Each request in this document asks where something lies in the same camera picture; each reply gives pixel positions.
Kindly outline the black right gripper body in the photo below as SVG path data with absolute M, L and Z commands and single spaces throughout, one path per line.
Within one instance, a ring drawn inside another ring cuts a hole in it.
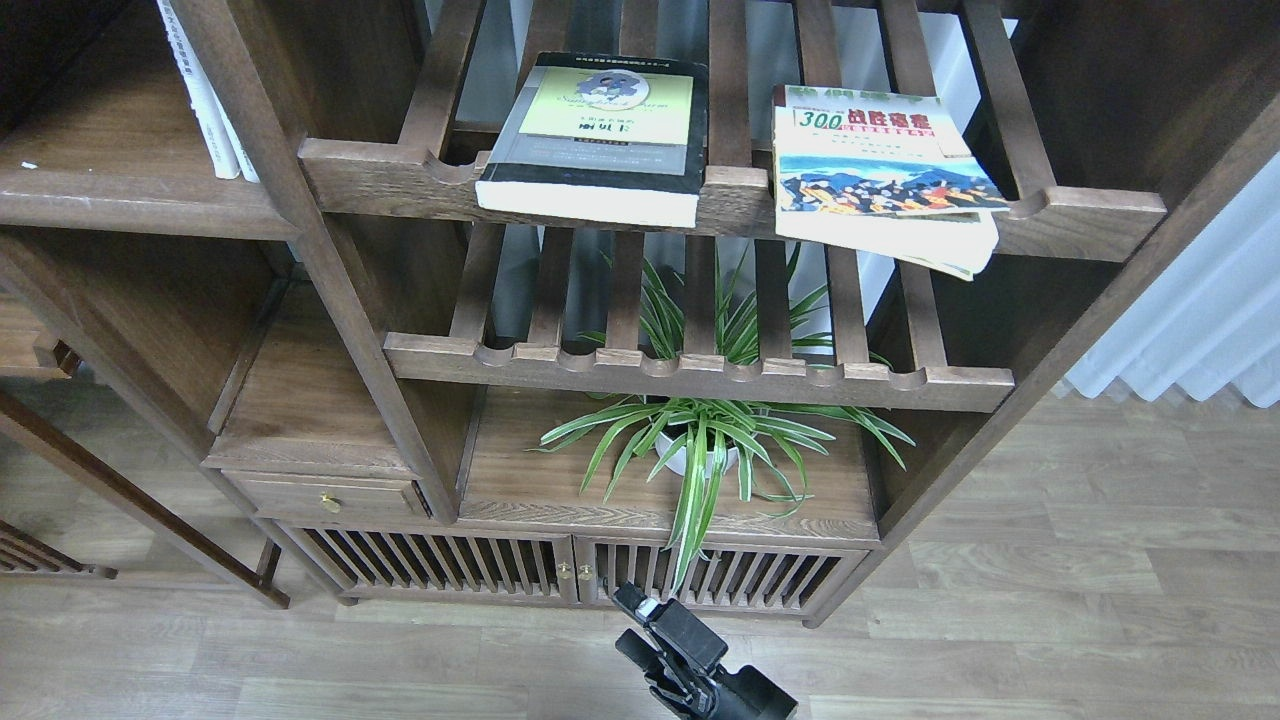
M 799 702 L 753 665 L 736 673 L 717 666 L 705 679 L 705 700 L 691 719 L 795 719 Z

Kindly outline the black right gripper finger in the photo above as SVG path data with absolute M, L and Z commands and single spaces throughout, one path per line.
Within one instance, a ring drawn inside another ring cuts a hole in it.
M 698 685 L 704 684 L 710 673 L 721 665 L 727 653 L 727 643 L 677 600 L 660 603 L 637 585 L 625 582 L 613 593 L 614 605 L 635 620 L 655 642 L 677 653 L 689 665 Z
M 658 648 L 650 646 L 630 629 L 620 635 L 614 647 L 643 671 L 652 697 L 660 705 L 675 716 L 695 715 L 701 688 L 681 656 L 662 643 Z

